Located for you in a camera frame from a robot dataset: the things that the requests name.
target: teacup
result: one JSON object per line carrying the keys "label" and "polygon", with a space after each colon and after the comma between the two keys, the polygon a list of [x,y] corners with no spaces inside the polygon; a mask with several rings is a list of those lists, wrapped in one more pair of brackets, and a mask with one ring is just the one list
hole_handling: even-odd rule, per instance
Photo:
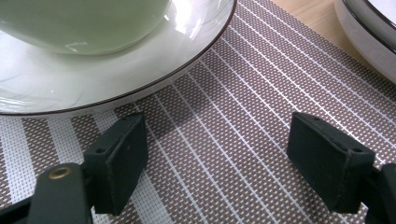
{"label": "teacup", "polygon": [[59,53],[100,55],[132,46],[163,19],[170,0],[0,1],[0,30]]}

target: white plate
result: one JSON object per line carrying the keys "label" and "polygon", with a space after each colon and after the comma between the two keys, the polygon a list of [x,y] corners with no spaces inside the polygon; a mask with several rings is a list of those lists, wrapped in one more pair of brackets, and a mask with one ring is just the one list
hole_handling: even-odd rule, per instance
{"label": "white plate", "polygon": [[106,56],[51,53],[0,32],[0,115],[68,117],[147,96],[208,51],[235,6],[236,0],[173,0],[151,34]]}
{"label": "white plate", "polygon": [[[395,35],[392,35],[396,34],[396,30],[369,8],[366,2],[367,0],[335,0],[338,20],[353,46],[367,62],[387,79],[396,83],[396,51],[393,48]],[[380,32],[383,31],[377,30],[380,27],[387,27],[388,30]]]}
{"label": "white plate", "polygon": [[396,24],[396,1],[394,0],[368,0],[385,18]]}

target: table surface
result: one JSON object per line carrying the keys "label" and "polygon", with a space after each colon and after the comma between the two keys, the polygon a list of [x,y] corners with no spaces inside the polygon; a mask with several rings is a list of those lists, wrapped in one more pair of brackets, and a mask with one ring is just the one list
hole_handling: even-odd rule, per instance
{"label": "table surface", "polygon": [[70,119],[0,118],[0,208],[117,119],[144,111],[148,168],[119,217],[95,223],[363,223],[330,213],[291,165],[293,111],[323,118],[396,162],[396,86],[269,0],[239,0],[207,55],[136,102]]}

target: striped placemat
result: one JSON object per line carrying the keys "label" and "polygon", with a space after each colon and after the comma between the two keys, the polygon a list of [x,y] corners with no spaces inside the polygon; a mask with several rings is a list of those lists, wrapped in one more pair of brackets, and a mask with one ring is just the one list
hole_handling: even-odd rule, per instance
{"label": "striped placemat", "polygon": [[321,117],[396,162],[396,87],[269,0],[240,0],[185,76],[134,103],[71,119],[0,118],[0,208],[120,117],[144,111],[149,162],[120,217],[96,223],[362,223],[330,213],[286,155],[291,113]]}

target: plate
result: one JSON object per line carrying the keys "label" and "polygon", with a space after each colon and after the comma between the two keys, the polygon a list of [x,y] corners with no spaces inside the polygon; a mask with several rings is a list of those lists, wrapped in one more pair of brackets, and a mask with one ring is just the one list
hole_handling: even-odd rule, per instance
{"label": "plate", "polygon": [[0,32],[0,115],[78,116],[152,94],[205,55],[235,6],[236,0],[173,0],[152,33],[105,56],[47,52]]}
{"label": "plate", "polygon": [[380,74],[396,83],[396,28],[371,7],[368,0],[334,1],[346,36]]}
{"label": "plate", "polygon": [[396,24],[396,2],[394,0],[368,0],[386,20]]}

